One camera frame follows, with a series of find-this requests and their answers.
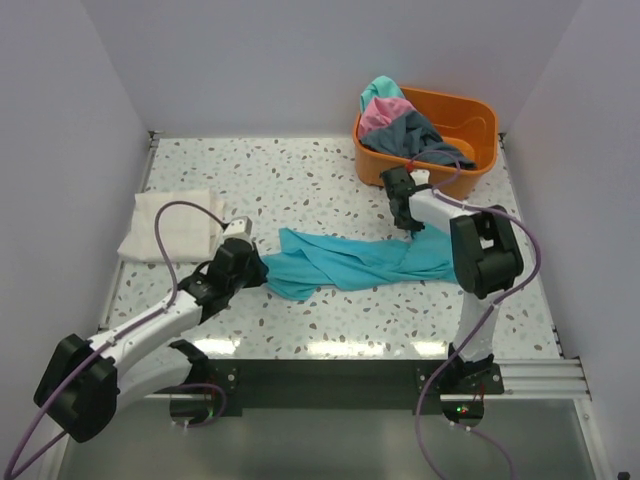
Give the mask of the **dark grey t shirt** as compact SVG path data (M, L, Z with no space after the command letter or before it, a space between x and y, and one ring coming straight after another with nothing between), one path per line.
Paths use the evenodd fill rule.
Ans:
M457 147L444 141L430 120L419 112L399 119L406 122L406 131L397 140L366 137L360 142L372 151L407 160L456 168L475 170L477 164L467 158Z

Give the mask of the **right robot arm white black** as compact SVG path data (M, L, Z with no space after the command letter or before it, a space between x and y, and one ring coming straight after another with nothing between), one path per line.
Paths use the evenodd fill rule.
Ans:
M449 236L454 276L464 297L456 336L434 384L441 391L469 392L493 366L495 301L524 270L511 222L500 206L464 208L430 184L418 184L405 167L386 170L380 178L396 227L421 232L430 226Z

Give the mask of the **orange plastic basket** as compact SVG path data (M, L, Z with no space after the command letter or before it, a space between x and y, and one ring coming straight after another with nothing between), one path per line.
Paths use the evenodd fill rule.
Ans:
M495 111L486 103L473 98L416 87L401 88L406 100L431 121L445 144L457 149L475 166L462 170L442 191L456 199L466 199L477 183L496 164L499 121ZM352 127L355 146L355 171L366 185L382 186L382 172L406 165L401 156L376 152L358 138L360 121Z

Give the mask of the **teal green t shirt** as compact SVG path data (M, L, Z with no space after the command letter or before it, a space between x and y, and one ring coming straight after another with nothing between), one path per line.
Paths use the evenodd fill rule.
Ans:
M363 113L374 98L404 98L398 84L388 76L381 75L371 81L361 92L359 110Z

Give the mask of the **pink t shirt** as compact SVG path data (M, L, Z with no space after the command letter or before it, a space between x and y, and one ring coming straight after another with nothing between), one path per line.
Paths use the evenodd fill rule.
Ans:
M373 135L397 140L406 131L406 122L397 124L397 121L413 112L415 107L404 98L374 97L360 116L357 138L364 140Z

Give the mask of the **folded cream t shirt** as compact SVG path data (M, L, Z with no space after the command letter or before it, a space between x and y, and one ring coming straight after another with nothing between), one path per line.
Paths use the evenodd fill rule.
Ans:
M217 223L223 218L224 200L210 189L178 192L147 192L135 196L129 231L118 248L121 259L154 263L163 260L155 238L155 218L167 203L160 219L160 235L169 259L174 263L202 262L213 255L221 234Z

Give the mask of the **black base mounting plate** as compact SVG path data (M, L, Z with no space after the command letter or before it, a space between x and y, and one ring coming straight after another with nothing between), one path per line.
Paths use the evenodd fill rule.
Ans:
M440 360L208 360L182 381L225 416L246 409L415 411Z

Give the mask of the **turquoise blue t shirt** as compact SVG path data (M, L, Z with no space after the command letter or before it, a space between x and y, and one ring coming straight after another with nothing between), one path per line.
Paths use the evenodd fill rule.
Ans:
M308 300L319 287L342 291L401 282L457 282L451 240L427 226L409 239L361 241L283 228L280 251L265 255L267 287L292 301Z

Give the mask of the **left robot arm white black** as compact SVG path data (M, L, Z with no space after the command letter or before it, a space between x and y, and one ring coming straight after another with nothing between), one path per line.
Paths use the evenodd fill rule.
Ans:
M243 288L266 282L267 267L253 242L226 239L206 272L194 271L159 306L92 340L61 340L34 395L35 403L82 443L116 413L120 378L144 356L226 309Z

